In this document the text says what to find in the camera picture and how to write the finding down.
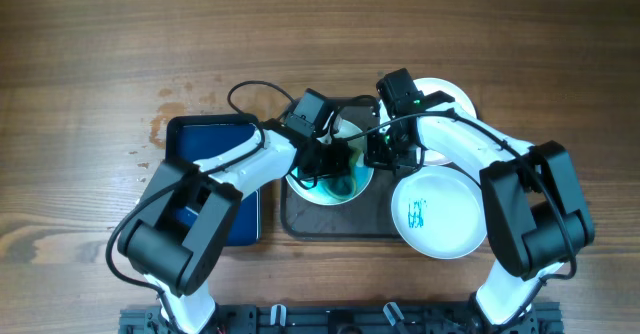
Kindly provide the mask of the green yellow sponge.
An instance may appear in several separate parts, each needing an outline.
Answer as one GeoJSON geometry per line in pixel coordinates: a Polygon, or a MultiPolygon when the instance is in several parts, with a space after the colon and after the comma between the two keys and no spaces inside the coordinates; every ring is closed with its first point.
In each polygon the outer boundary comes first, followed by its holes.
{"type": "Polygon", "coordinates": [[[348,170],[339,176],[324,179],[322,187],[326,193],[337,199],[346,200],[355,196],[358,189],[360,149],[354,149],[348,162],[348,170]]]}

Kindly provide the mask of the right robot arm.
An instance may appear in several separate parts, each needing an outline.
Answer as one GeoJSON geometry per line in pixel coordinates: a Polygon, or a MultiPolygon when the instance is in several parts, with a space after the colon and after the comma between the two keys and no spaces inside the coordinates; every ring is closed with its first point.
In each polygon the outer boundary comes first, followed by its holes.
{"type": "Polygon", "coordinates": [[[570,280],[595,227],[567,150],[534,145],[469,114],[451,89],[423,93],[405,68],[376,84],[387,121],[371,129],[389,160],[422,145],[451,160],[480,185],[496,261],[475,292],[477,310],[496,332],[518,324],[550,280],[570,280]]]}

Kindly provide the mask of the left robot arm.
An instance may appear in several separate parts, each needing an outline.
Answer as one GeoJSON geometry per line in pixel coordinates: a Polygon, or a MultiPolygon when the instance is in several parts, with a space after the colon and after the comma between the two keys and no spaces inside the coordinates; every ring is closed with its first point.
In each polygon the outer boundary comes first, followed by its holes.
{"type": "Polygon", "coordinates": [[[211,330],[217,304],[207,279],[248,195],[292,171],[314,181],[347,171],[352,150],[345,140],[322,141],[337,132],[345,105],[307,90],[278,118],[261,122],[243,113],[254,133],[234,148],[196,162],[160,164],[105,252],[118,279],[156,293],[158,329],[211,330]]]}

